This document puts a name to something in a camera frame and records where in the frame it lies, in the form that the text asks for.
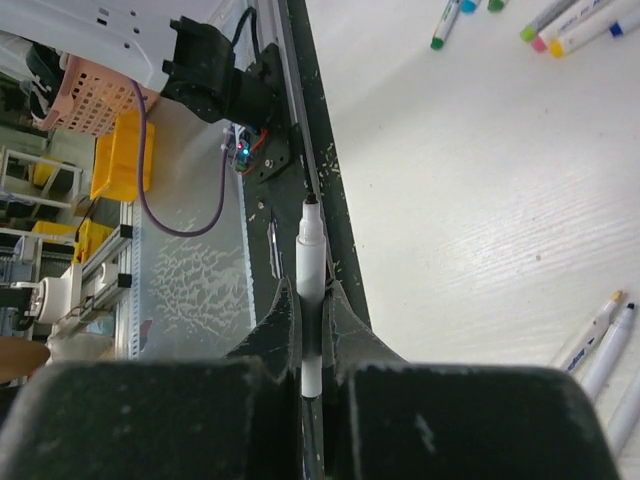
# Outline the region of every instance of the black cable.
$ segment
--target black cable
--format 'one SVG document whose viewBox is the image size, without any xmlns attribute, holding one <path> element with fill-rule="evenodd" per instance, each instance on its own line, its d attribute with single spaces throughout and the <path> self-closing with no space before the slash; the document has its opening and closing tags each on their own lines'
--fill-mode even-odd
<svg viewBox="0 0 640 480">
<path fill-rule="evenodd" d="M 99 198 L 100 197 L 96 197 L 93 199 L 93 201 L 91 202 L 91 205 L 89 205 L 89 208 L 87 209 L 87 213 L 85 213 L 84 217 L 82 217 L 82 221 L 80 222 L 80 225 L 78 225 L 78 229 L 76 230 L 76 234 L 74 236 L 76 243 L 80 241 L 80 229 L 82 228 L 84 221 L 87 219 L 89 214 L 92 213 L 91 210 L 93 210 L 93 206 L 96 204 Z"/>
<path fill-rule="evenodd" d="M 233 40 L 231 40 L 231 47 L 235 48 L 240 41 L 242 29 L 244 28 L 244 24 L 247 22 L 249 15 L 251 15 L 251 42 L 253 43 L 253 55 L 256 57 L 257 61 L 258 58 L 260 58 L 260 45 L 258 45 L 258 12 L 255 8 L 247 8 L 242 14 L 242 17 L 240 17 L 240 21 L 236 27 L 236 33 L 233 35 Z"/>
</svg>

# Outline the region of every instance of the pink basket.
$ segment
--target pink basket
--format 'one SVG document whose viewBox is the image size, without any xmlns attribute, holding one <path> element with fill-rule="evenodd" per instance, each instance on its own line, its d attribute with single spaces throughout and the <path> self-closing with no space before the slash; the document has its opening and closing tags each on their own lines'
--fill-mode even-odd
<svg viewBox="0 0 640 480">
<path fill-rule="evenodd" d="M 144 88 L 142 94 L 149 111 L 160 95 Z M 131 110 L 137 110 L 137 103 L 127 77 L 70 55 L 58 96 L 38 127 L 102 137 L 114 129 L 118 115 Z"/>
</svg>

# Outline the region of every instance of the yellow bin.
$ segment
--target yellow bin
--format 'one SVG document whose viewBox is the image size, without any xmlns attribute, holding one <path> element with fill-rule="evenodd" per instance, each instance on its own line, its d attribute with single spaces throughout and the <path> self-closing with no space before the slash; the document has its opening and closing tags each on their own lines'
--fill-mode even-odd
<svg viewBox="0 0 640 480">
<path fill-rule="evenodd" d="M 54 162 L 62 163 L 61 160 L 58 160 L 57 158 L 47 157 L 46 155 L 43 155 L 43 158 L 46 158 L 47 160 L 52 160 Z M 37 187 L 44 187 L 52 173 L 53 173 L 53 167 L 51 165 L 45 165 L 44 163 L 37 163 L 33 169 L 32 183 Z"/>
<path fill-rule="evenodd" d="M 73 244 L 73 263 L 85 263 L 89 260 L 111 232 L 113 228 L 85 220 L 80 227 L 80 241 Z"/>
<path fill-rule="evenodd" d="M 151 187 L 151 161 L 155 125 L 147 122 L 147 140 L 144 152 L 144 191 Z M 136 162 L 140 138 L 138 111 L 120 115 L 113 133 L 96 142 L 96 162 L 91 180 L 91 199 L 109 198 L 119 202 L 133 202 L 138 196 L 136 188 Z"/>
<path fill-rule="evenodd" d="M 39 221 L 33 226 L 31 231 L 33 233 L 44 233 L 47 235 L 59 235 L 61 237 L 73 238 L 78 227 L 73 225 L 65 225 L 64 223 L 54 223 Z M 45 240 L 47 243 L 59 243 L 55 240 Z"/>
</svg>

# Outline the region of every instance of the white marker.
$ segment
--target white marker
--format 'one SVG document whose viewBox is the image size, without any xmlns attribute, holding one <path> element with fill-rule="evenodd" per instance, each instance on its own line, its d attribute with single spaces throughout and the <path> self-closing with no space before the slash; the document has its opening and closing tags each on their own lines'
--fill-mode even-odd
<svg viewBox="0 0 640 480">
<path fill-rule="evenodd" d="M 302 396 L 322 394 L 322 303 L 327 280 L 327 239 L 320 203 L 311 194 L 302 206 L 296 239 L 296 289 L 302 313 Z"/>
<path fill-rule="evenodd" d="M 609 27 L 616 23 L 640 5 L 640 0 L 617 0 L 603 8 L 600 13 L 588 18 L 576 28 L 561 35 L 549 45 L 549 51 L 554 57 L 563 57 L 591 40 L 609 31 Z"/>
<path fill-rule="evenodd" d="M 614 37 L 620 37 L 633 32 L 638 27 L 640 27 L 640 8 L 611 25 L 609 31 Z"/>
<path fill-rule="evenodd" d="M 547 28 L 551 22 L 564 13 L 564 11 L 578 0 L 555 0 L 551 5 L 538 14 L 536 18 L 531 20 L 529 25 L 524 27 L 520 32 L 520 38 L 525 42 L 530 42 L 538 32 Z"/>
<path fill-rule="evenodd" d="M 531 46 L 536 52 L 544 52 L 553 40 L 580 25 L 613 0 L 580 0 L 541 31 Z"/>
<path fill-rule="evenodd" d="M 582 379 L 582 389 L 591 400 L 598 398 L 604 383 L 629 342 L 635 319 L 635 308 L 633 303 L 627 305 L 624 312 L 609 327 L 596 351 L 593 363 Z"/>
<path fill-rule="evenodd" d="M 458 12 L 460 12 L 460 4 L 462 0 L 449 0 L 447 6 L 444 9 L 440 23 L 436 27 L 436 31 L 433 32 L 433 38 L 431 39 L 431 48 L 434 50 L 440 50 L 444 47 L 444 42 L 447 41 L 449 33 L 453 28 L 453 24 L 456 23 L 458 18 Z"/>
<path fill-rule="evenodd" d="M 620 455 L 640 418 L 640 370 L 636 373 L 607 425 L 609 447 L 614 457 Z"/>
<path fill-rule="evenodd" d="M 551 366 L 563 372 L 572 372 L 595 348 L 611 325 L 613 312 L 620 303 L 622 292 L 617 291 L 588 322 L 581 323 L 551 360 Z"/>
</svg>

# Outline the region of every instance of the green marker cap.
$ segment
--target green marker cap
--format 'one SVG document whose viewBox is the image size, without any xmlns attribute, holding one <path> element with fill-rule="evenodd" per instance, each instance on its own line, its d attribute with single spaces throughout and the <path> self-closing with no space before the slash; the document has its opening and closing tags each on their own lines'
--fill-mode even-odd
<svg viewBox="0 0 640 480">
<path fill-rule="evenodd" d="M 529 43 L 532 42 L 534 38 L 536 38 L 537 34 L 538 32 L 536 32 L 535 28 L 526 26 L 524 27 L 524 30 L 520 32 L 520 38 Z"/>
<path fill-rule="evenodd" d="M 502 0 L 489 0 L 487 10 L 490 12 L 501 12 L 503 8 L 504 2 Z"/>
<path fill-rule="evenodd" d="M 434 50 L 440 50 L 442 49 L 442 47 L 444 47 L 444 40 L 442 40 L 441 38 L 433 37 L 433 39 L 431 40 L 431 48 L 433 48 Z"/>
</svg>

